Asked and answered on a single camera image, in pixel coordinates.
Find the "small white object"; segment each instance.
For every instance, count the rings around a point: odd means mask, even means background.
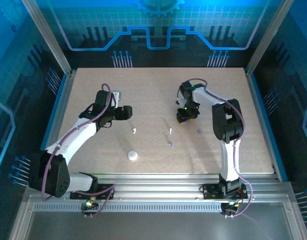
[[[128,152],[128,158],[131,161],[135,161],[138,158],[138,153],[134,150],[131,150],[131,151]]]

